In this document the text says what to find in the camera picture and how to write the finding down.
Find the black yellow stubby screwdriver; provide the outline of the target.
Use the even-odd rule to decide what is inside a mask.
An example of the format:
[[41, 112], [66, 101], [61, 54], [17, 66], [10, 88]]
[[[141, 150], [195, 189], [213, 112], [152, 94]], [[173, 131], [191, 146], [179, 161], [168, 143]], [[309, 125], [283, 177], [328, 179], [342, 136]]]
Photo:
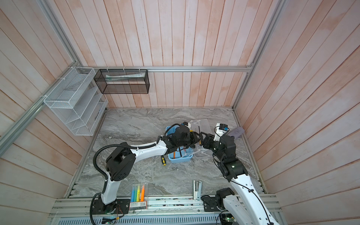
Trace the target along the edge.
[[166, 160], [165, 160], [165, 156], [164, 156], [164, 155], [161, 156], [161, 162], [162, 162], [162, 165], [163, 165], [163, 166], [166, 166], [166, 165], [167, 165], [167, 162], [166, 162]]

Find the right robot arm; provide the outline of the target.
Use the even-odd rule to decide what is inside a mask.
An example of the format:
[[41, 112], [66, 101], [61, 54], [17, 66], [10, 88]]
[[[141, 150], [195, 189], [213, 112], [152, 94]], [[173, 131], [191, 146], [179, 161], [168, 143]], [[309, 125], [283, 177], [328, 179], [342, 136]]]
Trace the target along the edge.
[[277, 225], [255, 190], [245, 166], [236, 157], [234, 137], [206, 134], [201, 143], [213, 152], [217, 158], [215, 165], [233, 187], [217, 192], [218, 207], [229, 212], [239, 225]]

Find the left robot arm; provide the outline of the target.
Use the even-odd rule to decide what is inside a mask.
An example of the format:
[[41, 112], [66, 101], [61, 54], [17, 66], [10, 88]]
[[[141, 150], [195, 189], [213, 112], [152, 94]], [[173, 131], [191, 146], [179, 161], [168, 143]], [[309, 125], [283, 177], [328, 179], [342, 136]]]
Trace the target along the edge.
[[[173, 133], [170, 128], [176, 127]], [[117, 201], [117, 191], [120, 183], [131, 172], [133, 165], [141, 160], [164, 156], [176, 152], [180, 147], [194, 148], [201, 140], [200, 134], [190, 130], [185, 124], [173, 124], [166, 132], [159, 136], [155, 142], [143, 145], [129, 145], [127, 142], [104, 146], [96, 151], [92, 163], [94, 168], [103, 175], [105, 183], [103, 190], [96, 193], [90, 205], [90, 216], [93, 214], [112, 214], [120, 209]], [[105, 170], [97, 164], [100, 153], [114, 148], [106, 159]]]

